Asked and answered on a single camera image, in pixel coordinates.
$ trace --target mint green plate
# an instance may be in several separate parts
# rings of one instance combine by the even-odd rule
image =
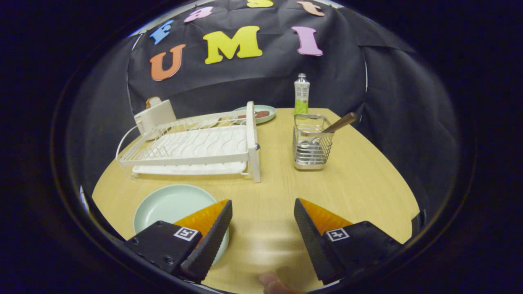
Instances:
[[[247,107],[244,106],[244,107],[236,108],[233,111],[245,110],[245,108],[247,108]],[[260,112],[260,111],[264,111],[264,110],[268,111],[269,115],[255,119],[257,125],[259,125],[260,123],[270,121],[274,118],[274,116],[276,116],[276,108],[274,108],[272,106],[267,106],[267,105],[256,105],[256,104],[254,105],[254,111]],[[239,120],[236,123],[241,124],[244,121],[245,120]]]
[[[159,220],[169,223],[177,222],[216,202],[214,197],[196,186],[171,185],[163,187],[152,192],[138,206],[134,213],[134,232],[138,234]],[[223,255],[228,243],[229,230],[227,229],[213,264]]]

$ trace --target finger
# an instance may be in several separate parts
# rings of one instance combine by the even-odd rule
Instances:
[[[278,275],[274,272],[263,273],[258,277],[260,283],[266,288],[271,282],[278,280]]]
[[[265,287],[267,294],[296,294],[294,291],[289,290],[281,281],[272,281]]]

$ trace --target pink letter i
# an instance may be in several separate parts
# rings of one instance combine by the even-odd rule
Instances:
[[[291,27],[298,33],[298,39],[300,39],[300,48],[298,53],[304,55],[322,56],[323,51],[318,49],[316,40],[314,39],[314,33],[316,32],[313,28],[308,27]]]

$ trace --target table surface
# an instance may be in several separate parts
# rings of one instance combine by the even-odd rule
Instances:
[[[334,122],[329,109],[311,108]],[[113,161],[99,179],[93,199],[125,239],[133,237],[133,217],[142,200],[172,184],[190,184],[217,201],[231,199],[229,247],[202,284],[236,293],[262,293],[258,275],[272,270],[289,287],[320,288],[294,220],[294,201],[302,197],[357,223],[368,220],[400,243],[412,232],[419,213],[407,183],[385,156],[352,126],[336,131],[330,157],[321,171],[293,166],[293,109],[257,126],[261,183],[246,175],[138,175],[131,180]]]

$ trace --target metal spoon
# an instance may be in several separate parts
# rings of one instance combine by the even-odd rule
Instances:
[[[322,133],[334,133],[338,129],[353,123],[356,119],[358,119],[358,116],[354,112],[349,112],[348,114],[344,115],[342,118],[338,119],[335,123],[330,125],[328,128],[322,131]],[[316,137],[309,141],[306,145],[303,144],[303,142],[299,145],[299,147],[307,147],[307,146],[318,146],[319,143],[317,143],[317,140],[320,140],[322,137]]]

